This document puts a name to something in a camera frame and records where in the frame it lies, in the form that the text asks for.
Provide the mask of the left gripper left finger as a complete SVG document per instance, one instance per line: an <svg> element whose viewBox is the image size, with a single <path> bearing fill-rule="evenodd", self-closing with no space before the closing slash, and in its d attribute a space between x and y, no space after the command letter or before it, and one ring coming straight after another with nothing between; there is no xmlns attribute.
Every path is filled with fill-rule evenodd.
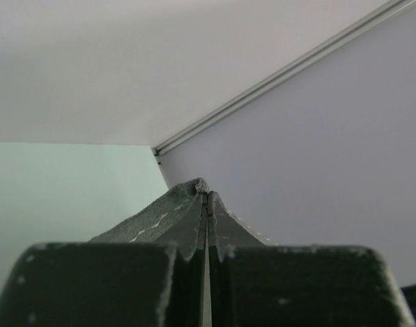
<svg viewBox="0 0 416 327"><path fill-rule="evenodd" d="M0 326L201 326L207 199L150 243L29 247L0 295Z"/></svg>

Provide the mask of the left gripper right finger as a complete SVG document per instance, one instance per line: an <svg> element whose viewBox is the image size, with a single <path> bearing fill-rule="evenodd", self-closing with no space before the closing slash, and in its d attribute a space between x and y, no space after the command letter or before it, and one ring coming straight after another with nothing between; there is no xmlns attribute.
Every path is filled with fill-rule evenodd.
<svg viewBox="0 0 416 327"><path fill-rule="evenodd" d="M207 197L213 326L414 326L389 266L363 246L267 245Z"/></svg>

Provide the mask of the grey cloth napkin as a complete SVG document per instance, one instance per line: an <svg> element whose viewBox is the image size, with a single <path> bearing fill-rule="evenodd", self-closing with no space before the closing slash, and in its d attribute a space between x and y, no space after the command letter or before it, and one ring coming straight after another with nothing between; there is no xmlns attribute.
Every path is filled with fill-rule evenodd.
<svg viewBox="0 0 416 327"><path fill-rule="evenodd" d="M208 194L203 178L177 184L137 214L90 239L91 243L153 243L189 211L194 199Z"/></svg>

